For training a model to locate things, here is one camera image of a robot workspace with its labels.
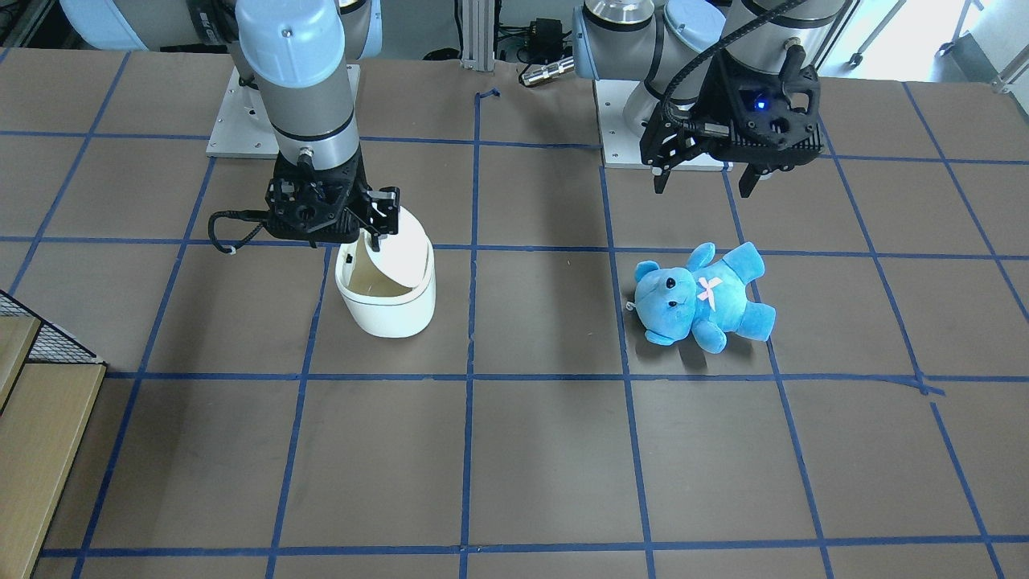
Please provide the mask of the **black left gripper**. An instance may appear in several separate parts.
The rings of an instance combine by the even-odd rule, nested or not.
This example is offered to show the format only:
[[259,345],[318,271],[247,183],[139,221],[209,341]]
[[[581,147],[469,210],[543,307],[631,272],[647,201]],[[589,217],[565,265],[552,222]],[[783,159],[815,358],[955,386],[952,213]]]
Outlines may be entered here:
[[769,170],[789,170],[824,148],[818,122],[820,84],[802,49],[788,49],[771,73],[744,66],[725,49],[713,55],[684,121],[657,109],[640,141],[641,161],[653,169],[654,193],[664,193],[672,170],[700,154],[746,162],[738,182],[748,200]]

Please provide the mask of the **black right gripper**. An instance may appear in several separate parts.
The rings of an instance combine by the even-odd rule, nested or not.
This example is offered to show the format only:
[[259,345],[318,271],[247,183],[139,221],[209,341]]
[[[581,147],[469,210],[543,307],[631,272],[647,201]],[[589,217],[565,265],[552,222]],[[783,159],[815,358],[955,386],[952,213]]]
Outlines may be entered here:
[[370,226],[371,250],[379,252],[382,241],[400,233],[400,195],[399,187],[371,191],[361,150],[327,170],[298,167],[278,154],[265,195],[265,230],[279,239],[349,244]]

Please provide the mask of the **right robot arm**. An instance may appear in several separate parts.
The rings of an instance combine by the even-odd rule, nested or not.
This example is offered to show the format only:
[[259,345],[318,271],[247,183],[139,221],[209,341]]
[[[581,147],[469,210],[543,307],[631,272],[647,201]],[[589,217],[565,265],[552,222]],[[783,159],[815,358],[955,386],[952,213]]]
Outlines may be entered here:
[[400,189],[375,190],[363,164],[348,63],[379,55],[379,1],[63,1],[92,47],[155,51],[202,43],[230,51],[241,84],[258,92],[279,153],[264,210],[218,211],[208,220],[252,221],[284,240],[349,244],[374,252],[400,230]]

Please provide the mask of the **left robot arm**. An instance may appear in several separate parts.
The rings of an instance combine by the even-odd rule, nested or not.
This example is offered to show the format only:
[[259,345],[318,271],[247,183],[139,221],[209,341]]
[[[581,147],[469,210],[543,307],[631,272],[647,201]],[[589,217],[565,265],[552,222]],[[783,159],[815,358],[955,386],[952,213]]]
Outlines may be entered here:
[[710,155],[744,168],[751,195],[765,176],[823,153],[814,55],[842,1],[584,1],[574,11],[578,76],[636,81],[640,160],[661,194],[673,169]]

